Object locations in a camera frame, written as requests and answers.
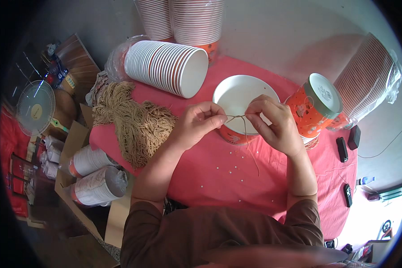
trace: pink tablecloth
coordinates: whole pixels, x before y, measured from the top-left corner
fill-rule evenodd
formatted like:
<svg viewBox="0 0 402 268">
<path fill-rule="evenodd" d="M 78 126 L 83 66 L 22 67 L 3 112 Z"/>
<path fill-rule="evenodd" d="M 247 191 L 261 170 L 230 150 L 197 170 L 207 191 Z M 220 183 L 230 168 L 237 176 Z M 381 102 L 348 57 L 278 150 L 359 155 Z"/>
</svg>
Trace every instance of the pink tablecloth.
<svg viewBox="0 0 402 268">
<path fill-rule="evenodd" d="M 285 100 L 299 86 L 252 64 L 224 57 L 209 68 L 205 82 L 191 99 L 136 83 L 133 97 L 137 102 L 150 101 L 169 107 L 175 115 L 193 103 L 210 101 L 216 86 L 232 75 L 251 75 L 267 82 Z M 356 180 L 357 151 L 348 151 L 348 161 L 339 160 L 337 137 L 348 139 L 349 131 L 323 130 L 318 146 L 308 152 L 318 182 L 318 207 L 326 240 L 334 239 L 343 229 L 349 208 L 343 187 Z M 133 171 L 119 151 L 114 125 L 97 126 L 90 136 L 92 147 L 100 147 L 125 169 Z M 261 175 L 246 146 L 236 146 L 222 139 L 217 131 L 207 134 L 196 146 L 186 151 L 168 189 L 168 196 L 187 206 L 222 205 L 256 210 L 284 222 L 286 210 L 286 157 L 259 137 L 250 143 Z"/>
</svg>

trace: white wall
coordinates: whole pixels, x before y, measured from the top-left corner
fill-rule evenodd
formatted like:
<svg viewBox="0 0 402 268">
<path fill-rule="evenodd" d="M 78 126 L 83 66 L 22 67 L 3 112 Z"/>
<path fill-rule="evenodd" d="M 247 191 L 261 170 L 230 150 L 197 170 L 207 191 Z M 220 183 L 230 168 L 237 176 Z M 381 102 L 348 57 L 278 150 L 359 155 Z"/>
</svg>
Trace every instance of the white wall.
<svg viewBox="0 0 402 268">
<path fill-rule="evenodd" d="M 367 32 L 402 49 L 369 0 L 225 0 L 222 53 L 302 84 L 312 72 L 334 81 Z M 77 32 L 103 69 L 114 47 L 143 27 L 132 0 L 48 0 L 28 38 L 38 49 Z M 360 123 L 361 156 L 383 150 L 402 129 L 402 85 L 395 104 L 381 104 Z M 402 182 L 402 134 L 379 157 L 358 159 L 358 176 L 374 175 L 381 189 Z"/>
<path fill-rule="evenodd" d="M 312 72 L 335 81 L 368 32 L 402 64 L 392 29 L 369 0 L 226 0 L 221 51 L 298 84 Z M 402 130 L 402 85 L 395 104 L 381 104 L 359 127 L 359 155 L 381 152 Z M 375 190 L 402 182 L 402 134 L 380 156 L 358 157 L 358 177 L 367 175 Z"/>
</svg>

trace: black box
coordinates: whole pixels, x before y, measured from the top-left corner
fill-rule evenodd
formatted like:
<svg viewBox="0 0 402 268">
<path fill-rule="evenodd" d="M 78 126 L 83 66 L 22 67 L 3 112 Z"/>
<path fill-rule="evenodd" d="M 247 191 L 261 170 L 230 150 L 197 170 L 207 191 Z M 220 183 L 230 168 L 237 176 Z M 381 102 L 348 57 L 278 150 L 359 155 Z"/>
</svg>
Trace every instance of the black box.
<svg viewBox="0 0 402 268">
<path fill-rule="evenodd" d="M 359 142 L 360 142 L 360 128 L 355 125 L 354 127 L 352 127 L 352 129 L 350 130 L 350 136 L 348 137 L 348 148 L 350 148 L 350 150 L 354 150 L 357 149 L 359 147 Z"/>
</svg>

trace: black remote control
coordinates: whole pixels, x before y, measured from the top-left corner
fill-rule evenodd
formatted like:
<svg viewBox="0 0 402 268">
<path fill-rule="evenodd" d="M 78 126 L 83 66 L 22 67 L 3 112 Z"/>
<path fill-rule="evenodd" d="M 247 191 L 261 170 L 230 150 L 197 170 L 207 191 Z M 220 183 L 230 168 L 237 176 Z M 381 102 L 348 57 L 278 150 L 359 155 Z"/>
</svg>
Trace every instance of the black remote control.
<svg viewBox="0 0 402 268">
<path fill-rule="evenodd" d="M 347 201 L 347 207 L 351 207 L 353 204 L 352 201 L 352 190 L 350 189 L 350 185 L 344 185 L 344 196 L 345 200 Z"/>
</svg>

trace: electrical cord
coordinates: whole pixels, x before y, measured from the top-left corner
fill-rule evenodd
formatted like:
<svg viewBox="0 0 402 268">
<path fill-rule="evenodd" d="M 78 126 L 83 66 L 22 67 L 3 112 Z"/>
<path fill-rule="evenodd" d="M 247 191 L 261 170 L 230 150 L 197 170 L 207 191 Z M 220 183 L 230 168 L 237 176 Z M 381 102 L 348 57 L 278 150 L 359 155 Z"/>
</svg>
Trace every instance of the electrical cord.
<svg viewBox="0 0 402 268">
<path fill-rule="evenodd" d="M 402 133 L 402 130 L 399 132 L 399 134 L 396 135 L 396 137 L 394 137 L 394 139 L 387 145 L 387 147 L 384 148 L 384 150 L 381 151 L 381 153 L 379 153 L 379 154 L 377 154 L 377 155 L 374 155 L 373 157 L 361 157 L 360 155 L 358 155 L 358 157 L 360 157 L 360 158 L 365 158 L 365 159 L 369 159 L 369 158 L 374 158 L 374 157 L 379 156 L 380 154 L 382 154 L 382 153 L 394 142 L 394 140 L 395 140 L 397 137 L 399 137 L 399 135 L 400 135 L 401 133 Z"/>
</svg>

